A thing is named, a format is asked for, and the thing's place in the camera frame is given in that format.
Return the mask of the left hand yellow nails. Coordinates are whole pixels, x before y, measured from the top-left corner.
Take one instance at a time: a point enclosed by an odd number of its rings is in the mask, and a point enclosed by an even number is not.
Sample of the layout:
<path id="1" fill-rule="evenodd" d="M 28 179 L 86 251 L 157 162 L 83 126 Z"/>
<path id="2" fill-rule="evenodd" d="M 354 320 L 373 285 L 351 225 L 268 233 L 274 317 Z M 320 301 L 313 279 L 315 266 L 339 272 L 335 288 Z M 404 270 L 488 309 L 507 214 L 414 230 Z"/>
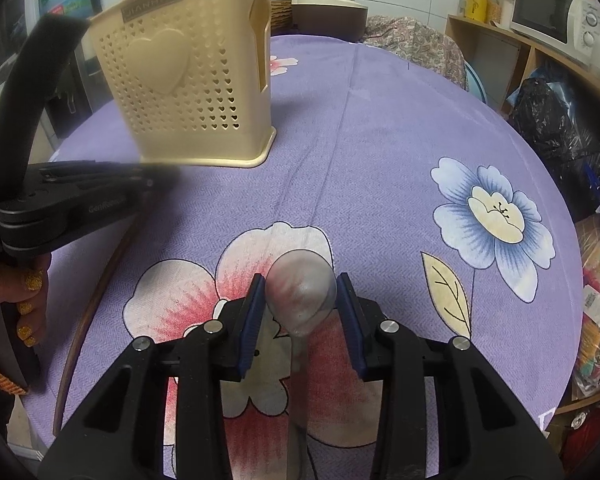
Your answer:
<path id="1" fill-rule="evenodd" d="M 14 304 L 19 313 L 17 337 L 31 348 L 46 332 L 48 269 L 52 255 L 36 257 L 24 266 L 0 262 L 0 304 Z"/>

